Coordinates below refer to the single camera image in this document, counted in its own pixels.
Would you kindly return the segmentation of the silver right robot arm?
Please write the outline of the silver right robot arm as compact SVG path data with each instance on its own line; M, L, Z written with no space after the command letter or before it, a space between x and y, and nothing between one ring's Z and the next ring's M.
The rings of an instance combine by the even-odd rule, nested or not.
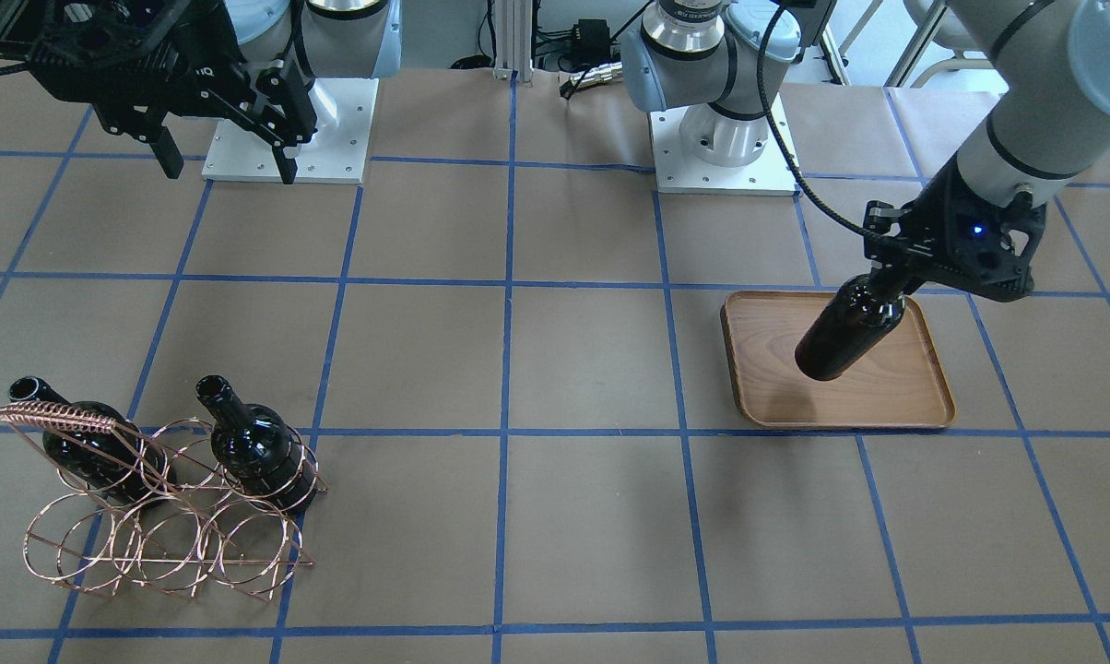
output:
M169 178L183 172L167 129L180 115L248 132L271 152L256 175L293 184L303 147L349 142L326 81L395 76L400 26L396 1L0 1L0 76L91 105Z

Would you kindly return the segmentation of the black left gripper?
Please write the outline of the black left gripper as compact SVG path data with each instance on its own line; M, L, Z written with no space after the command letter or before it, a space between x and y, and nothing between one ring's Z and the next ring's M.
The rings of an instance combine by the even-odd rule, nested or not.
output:
M882 300L942 283L995 302L1015 302L1035 286L1031 261L1045 235L1045 207L1028 193L995 207L947 162L904 207L868 201L864 255L877 262L868 288Z

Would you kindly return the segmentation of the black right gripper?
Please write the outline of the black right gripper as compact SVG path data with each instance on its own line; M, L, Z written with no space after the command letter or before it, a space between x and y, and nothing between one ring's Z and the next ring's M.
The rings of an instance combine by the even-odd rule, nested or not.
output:
M183 154L167 114L218 117L213 180L294 184L316 131L294 60L246 71L222 1L0 1L0 60L59 101L94 105L101 129L147 145L167 178Z

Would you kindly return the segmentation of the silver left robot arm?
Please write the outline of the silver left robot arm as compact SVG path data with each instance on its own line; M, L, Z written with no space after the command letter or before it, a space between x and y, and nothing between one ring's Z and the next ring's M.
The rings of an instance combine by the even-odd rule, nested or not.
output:
M626 84L636 108L649 113L667 269L673 285L687 289L798 283L803 270L820 276L820 256L808 247L808 228L820 207L795 182L774 135L785 138L808 184L842 214L836 228L844 248L859 244L850 209L882 208L885 197L904 207L918 181L934 190L934 171L951 167L952 197L1013 195L1033 189L1035 211L1060 201L1080 227L1080 243L1094 252L1110 286L1110 155L1072 180L1049 181L1045 167L1025 172L1010 129L1033 131L1051 145L1073 145L1077 135L1054 117L1081 118L1081 89L1057 87L1069 71L1068 38L1053 42L1051 62L1032 72L1025 66L1045 39L1030 37L1045 14L1070 18L1073 1L1023 1L1030 18L1007 12L1002 24L986 27L997 49L976 43L950 6L936 27L931 49L941 59L915 63L918 76L882 78L879 67L850 64L852 89L784 84L798 60L798 37L809 34L807 8L787 11L773 27L765 56L765 92L757 90L761 30L777 8L773 1L731 1L712 24L690 29L676 21L674 3L650 6L640 26L623 36ZM773 113L761 109L773 101ZM777 122L774 129L769 119Z

